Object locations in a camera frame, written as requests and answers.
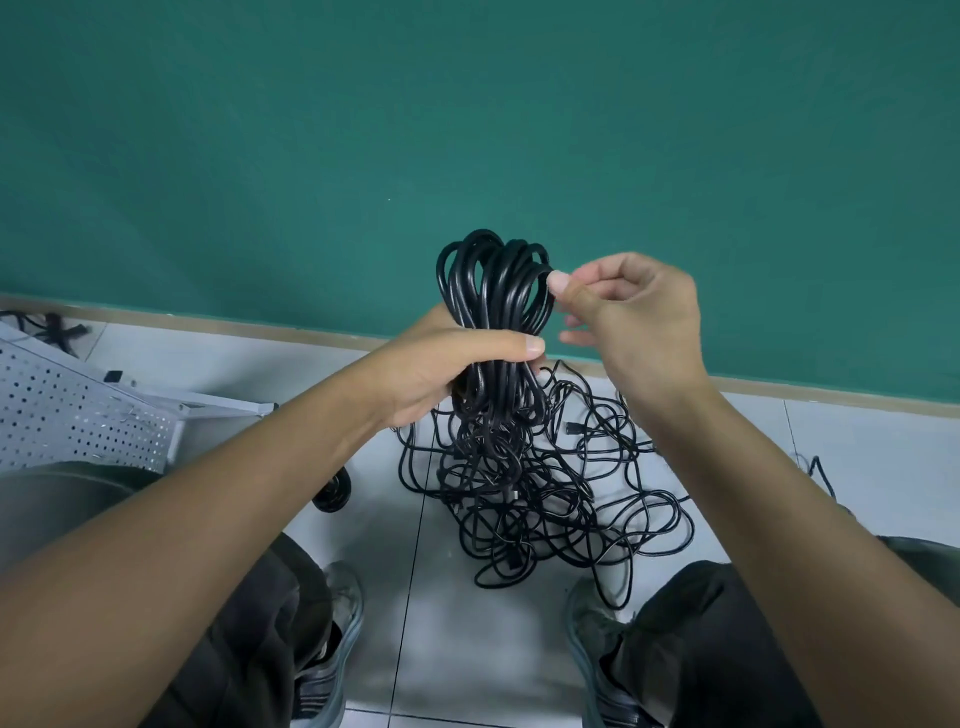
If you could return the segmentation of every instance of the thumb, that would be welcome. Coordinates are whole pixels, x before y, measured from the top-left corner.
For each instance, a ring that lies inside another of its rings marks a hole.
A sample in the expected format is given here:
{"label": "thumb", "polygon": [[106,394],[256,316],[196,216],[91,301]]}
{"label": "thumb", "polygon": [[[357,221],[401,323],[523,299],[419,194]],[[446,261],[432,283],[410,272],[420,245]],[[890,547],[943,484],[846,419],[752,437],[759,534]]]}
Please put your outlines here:
{"label": "thumb", "polygon": [[566,306],[570,313],[587,326],[593,323],[600,306],[603,305],[603,299],[580,281],[560,271],[552,271],[546,278],[546,285],[550,293]]}
{"label": "thumb", "polygon": [[495,359],[531,361],[546,348],[539,336],[504,328],[456,328],[446,338],[446,345],[467,364]]}

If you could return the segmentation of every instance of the person's left shoe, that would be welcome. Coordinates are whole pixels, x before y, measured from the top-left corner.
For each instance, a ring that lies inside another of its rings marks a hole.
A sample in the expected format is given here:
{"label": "person's left shoe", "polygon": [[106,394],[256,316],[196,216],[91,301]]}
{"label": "person's left shoe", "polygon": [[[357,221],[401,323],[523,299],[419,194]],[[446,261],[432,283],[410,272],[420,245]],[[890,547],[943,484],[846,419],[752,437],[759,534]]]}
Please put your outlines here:
{"label": "person's left shoe", "polygon": [[581,579],[570,591],[564,606],[564,628],[573,662],[587,683],[584,728],[660,726],[604,670],[603,665],[612,661],[622,644],[627,625],[613,618],[592,579]]}
{"label": "person's left shoe", "polygon": [[324,569],[333,598],[333,624],[324,651],[297,675],[293,725],[334,728],[344,716],[344,668],[363,623],[363,590],[342,561]]}

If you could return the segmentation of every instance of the fingernail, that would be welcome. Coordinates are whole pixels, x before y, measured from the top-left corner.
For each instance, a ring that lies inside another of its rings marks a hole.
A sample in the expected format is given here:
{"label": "fingernail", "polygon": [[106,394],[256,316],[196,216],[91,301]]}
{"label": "fingernail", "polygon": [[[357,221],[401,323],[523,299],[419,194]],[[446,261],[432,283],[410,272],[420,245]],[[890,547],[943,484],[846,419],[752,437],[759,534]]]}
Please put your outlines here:
{"label": "fingernail", "polygon": [[540,356],[543,353],[543,350],[546,349],[546,342],[543,341],[539,336],[531,336],[529,333],[527,336],[527,353],[530,356]]}
{"label": "fingernail", "polygon": [[551,271],[550,275],[546,277],[546,287],[550,289],[550,293],[554,296],[562,294],[568,283],[570,283],[570,276],[561,271]]}

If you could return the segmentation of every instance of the person's left hand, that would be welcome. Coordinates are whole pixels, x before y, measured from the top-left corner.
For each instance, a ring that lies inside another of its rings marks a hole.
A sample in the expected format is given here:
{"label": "person's left hand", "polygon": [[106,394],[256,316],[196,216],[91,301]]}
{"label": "person's left hand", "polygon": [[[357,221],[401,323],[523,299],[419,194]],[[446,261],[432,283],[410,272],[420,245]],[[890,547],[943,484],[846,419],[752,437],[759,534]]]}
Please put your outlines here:
{"label": "person's left hand", "polygon": [[382,424],[401,427],[419,420],[450,393],[450,382],[469,364],[543,356],[543,339],[505,329],[457,326],[442,303],[393,341],[344,370],[350,386],[369,394]]}

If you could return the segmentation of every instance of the shoe sole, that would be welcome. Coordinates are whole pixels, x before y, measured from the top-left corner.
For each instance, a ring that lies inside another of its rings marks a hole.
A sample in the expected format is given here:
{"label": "shoe sole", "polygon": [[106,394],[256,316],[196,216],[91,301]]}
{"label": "shoe sole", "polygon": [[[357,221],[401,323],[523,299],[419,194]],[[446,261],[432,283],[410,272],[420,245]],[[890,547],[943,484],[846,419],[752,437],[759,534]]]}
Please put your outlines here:
{"label": "shoe sole", "polygon": [[337,676],[333,680],[333,691],[330,693],[330,699],[318,715],[304,724],[304,728],[335,728],[344,719],[344,711],[347,709],[347,701],[344,699],[344,672],[347,657],[350,656],[350,651],[360,636],[360,627],[363,626],[364,603],[367,601],[360,579],[357,578],[353,570],[350,570],[350,573],[353,573],[353,578],[360,590],[360,608],[353,619],[350,620],[347,629],[344,630],[344,636],[337,647]]}
{"label": "shoe sole", "polygon": [[582,716],[584,728],[606,728],[600,711],[597,710],[597,686],[596,677],[593,674],[593,663],[587,655],[580,638],[577,637],[576,625],[573,620],[573,602],[576,597],[577,589],[570,590],[564,605],[564,631],[566,633],[566,645],[573,656],[573,662],[576,664],[580,674],[584,676],[584,682],[587,684],[587,703],[584,706]]}

